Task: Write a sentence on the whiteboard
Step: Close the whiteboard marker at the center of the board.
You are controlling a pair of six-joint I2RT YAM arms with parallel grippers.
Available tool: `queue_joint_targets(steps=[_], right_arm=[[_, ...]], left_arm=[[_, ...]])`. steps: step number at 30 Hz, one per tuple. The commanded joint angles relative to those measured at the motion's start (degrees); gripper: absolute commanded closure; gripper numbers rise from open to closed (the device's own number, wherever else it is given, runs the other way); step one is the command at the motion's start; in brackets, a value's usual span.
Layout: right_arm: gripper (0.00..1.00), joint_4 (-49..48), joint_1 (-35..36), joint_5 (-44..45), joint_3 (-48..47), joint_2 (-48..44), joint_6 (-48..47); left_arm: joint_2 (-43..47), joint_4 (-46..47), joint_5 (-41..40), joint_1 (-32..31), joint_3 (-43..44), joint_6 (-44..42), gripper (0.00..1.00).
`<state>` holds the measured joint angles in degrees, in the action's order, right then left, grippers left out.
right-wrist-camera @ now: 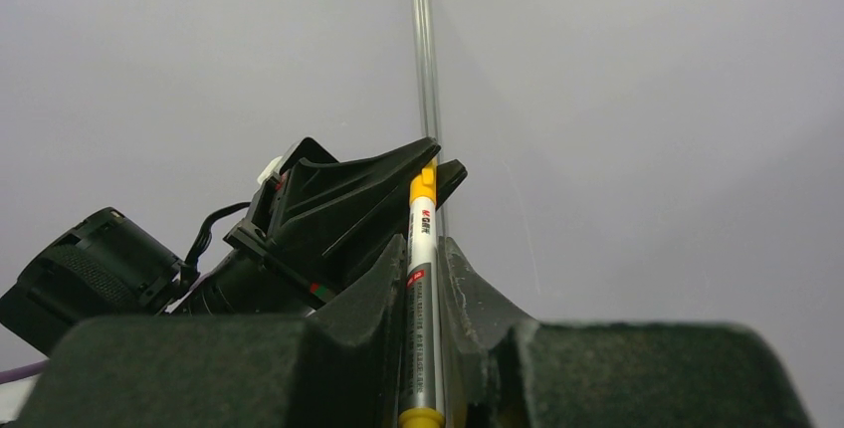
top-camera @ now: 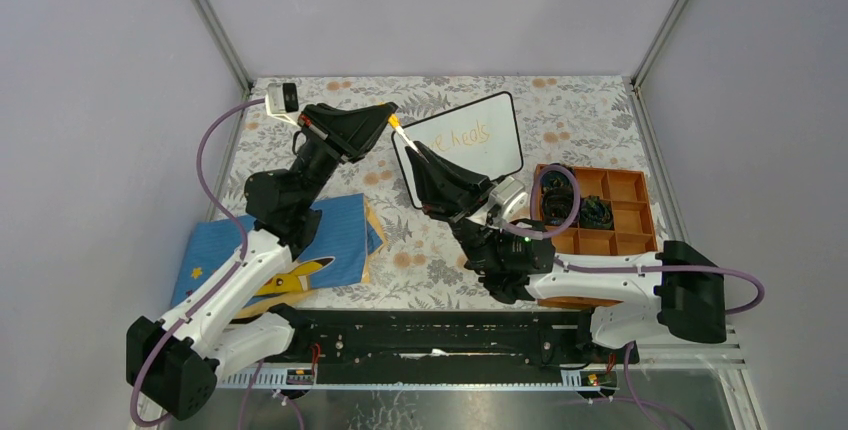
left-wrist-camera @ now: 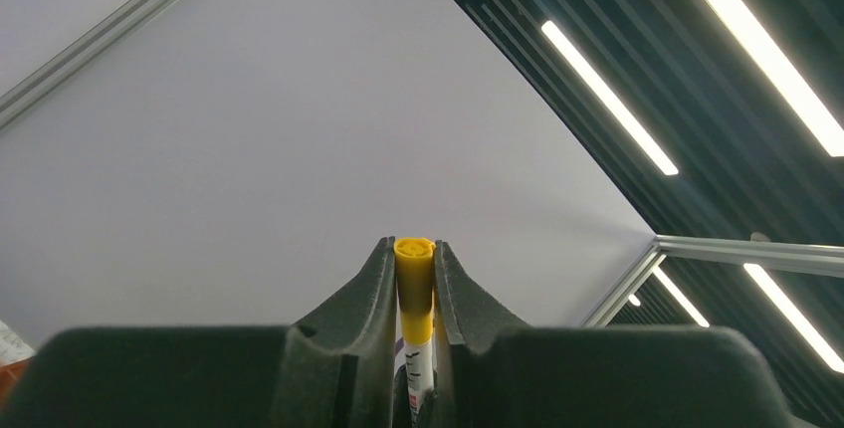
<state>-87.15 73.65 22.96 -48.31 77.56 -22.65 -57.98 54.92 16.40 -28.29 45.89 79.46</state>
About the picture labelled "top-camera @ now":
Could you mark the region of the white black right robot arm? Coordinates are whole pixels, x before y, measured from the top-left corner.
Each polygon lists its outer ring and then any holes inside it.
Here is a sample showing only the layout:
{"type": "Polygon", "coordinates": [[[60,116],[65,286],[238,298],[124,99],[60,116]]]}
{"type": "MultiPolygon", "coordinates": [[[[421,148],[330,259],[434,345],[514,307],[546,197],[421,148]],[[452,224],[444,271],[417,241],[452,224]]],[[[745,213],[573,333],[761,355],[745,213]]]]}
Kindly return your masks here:
{"type": "Polygon", "coordinates": [[[421,142],[405,153],[423,213],[450,227],[466,269],[492,298],[504,304],[575,298],[583,305],[588,325],[573,336],[583,360],[597,362],[612,349],[658,335],[725,342],[724,277],[691,245],[669,240],[659,252],[558,254],[542,222],[508,219],[527,195],[521,183],[467,170],[421,142]]]}

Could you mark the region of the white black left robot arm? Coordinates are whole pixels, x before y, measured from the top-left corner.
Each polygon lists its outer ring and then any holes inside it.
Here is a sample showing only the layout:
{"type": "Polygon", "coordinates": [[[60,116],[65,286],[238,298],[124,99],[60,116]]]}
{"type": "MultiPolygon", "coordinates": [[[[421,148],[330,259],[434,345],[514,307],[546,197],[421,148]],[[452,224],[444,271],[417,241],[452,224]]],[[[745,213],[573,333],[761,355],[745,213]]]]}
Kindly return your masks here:
{"type": "Polygon", "coordinates": [[[357,110],[304,107],[296,125],[305,141],[291,166],[257,172],[245,182],[246,212],[255,222],[251,231],[235,224],[240,247],[162,317],[140,317],[128,329],[126,379],[137,426],[193,416],[220,381],[266,357],[296,361],[307,354],[308,331],[279,314],[228,326],[263,284],[297,266],[320,225],[313,202],[339,165],[366,156],[397,110],[392,102],[357,110]]]}

